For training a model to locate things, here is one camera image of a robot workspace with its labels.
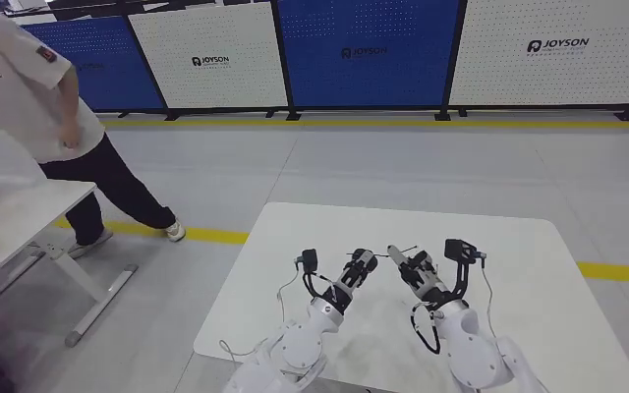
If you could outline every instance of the yellow floor line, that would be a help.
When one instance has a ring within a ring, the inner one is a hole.
[[[65,219],[55,223],[60,228],[70,228],[70,224]],[[125,235],[137,235],[148,237],[164,237],[164,233],[159,230],[148,228],[142,224],[122,221],[107,221],[105,226],[114,233]],[[207,228],[186,228],[187,240],[198,242],[223,243],[228,245],[243,245],[249,234],[246,232],[223,231],[220,229]],[[586,278],[596,278],[600,280],[629,281],[629,265],[615,265],[597,262],[577,262],[581,273]]]
[[[586,278],[600,280],[629,281],[629,266],[595,262],[578,262],[581,274]]]
[[[192,127],[192,126],[319,126],[319,127],[486,127],[524,129],[629,129],[629,122],[610,120],[608,122],[540,122],[540,121],[452,121],[433,120],[285,120],[263,119],[204,119],[177,120],[109,120],[102,122],[107,127]]]
[[[59,220],[55,223],[61,228],[70,228],[68,221]],[[163,231],[148,228],[142,224],[121,221],[107,221],[105,226],[114,233],[163,238]],[[198,242],[224,243],[229,245],[243,245],[249,236],[246,232],[223,231],[208,228],[186,228],[186,239]]]

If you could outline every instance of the black pants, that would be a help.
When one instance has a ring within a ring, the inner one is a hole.
[[[119,209],[142,224],[164,229],[175,223],[175,215],[163,207],[127,168],[111,141],[102,141],[89,153],[69,161],[53,161],[39,165],[48,179],[94,182]],[[77,236],[77,243],[94,243],[104,230],[100,205],[90,194],[68,211],[66,218]]]

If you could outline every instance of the blue pegboard panel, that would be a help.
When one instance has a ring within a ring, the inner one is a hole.
[[[439,105],[459,0],[278,0],[296,106]]]
[[[163,107],[122,17],[23,28],[75,65],[81,97],[91,109]]]

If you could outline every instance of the white t-shirt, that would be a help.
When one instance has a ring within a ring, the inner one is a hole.
[[[71,66],[67,59],[0,16],[0,129],[39,163],[81,157],[103,137],[104,127],[79,98],[79,146],[70,149],[59,140],[62,109],[57,84]]]

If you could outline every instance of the red badge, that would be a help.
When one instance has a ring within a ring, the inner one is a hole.
[[[37,54],[39,54],[39,56],[46,59],[48,63],[54,63],[55,61],[57,61],[57,54],[52,50],[46,48],[45,46],[39,46],[36,52]]]

